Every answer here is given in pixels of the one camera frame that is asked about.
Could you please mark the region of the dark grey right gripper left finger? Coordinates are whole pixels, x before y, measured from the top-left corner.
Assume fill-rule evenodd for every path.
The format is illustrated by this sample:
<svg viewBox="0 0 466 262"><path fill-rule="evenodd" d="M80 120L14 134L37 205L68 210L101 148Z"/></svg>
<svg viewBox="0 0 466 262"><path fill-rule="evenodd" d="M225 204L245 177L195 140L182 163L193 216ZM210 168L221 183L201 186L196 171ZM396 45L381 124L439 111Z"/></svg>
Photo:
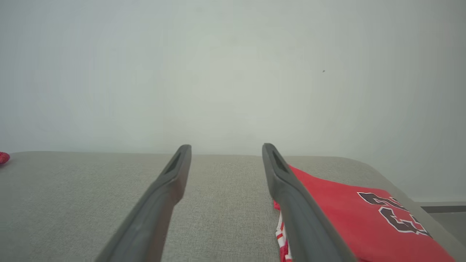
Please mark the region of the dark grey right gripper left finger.
<svg viewBox="0 0 466 262"><path fill-rule="evenodd" d="M148 187L97 262L160 262L173 209L183 198L191 166L191 146L182 145Z"/></svg>

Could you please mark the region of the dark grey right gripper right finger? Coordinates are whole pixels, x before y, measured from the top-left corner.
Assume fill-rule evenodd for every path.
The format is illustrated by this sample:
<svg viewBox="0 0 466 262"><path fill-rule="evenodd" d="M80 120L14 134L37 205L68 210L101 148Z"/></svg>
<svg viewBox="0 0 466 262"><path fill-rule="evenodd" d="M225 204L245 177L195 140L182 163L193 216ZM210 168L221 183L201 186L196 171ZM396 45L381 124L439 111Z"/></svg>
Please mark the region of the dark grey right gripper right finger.
<svg viewBox="0 0 466 262"><path fill-rule="evenodd" d="M262 146L271 197L281 208L295 262L356 262L357 258L277 148Z"/></svg>

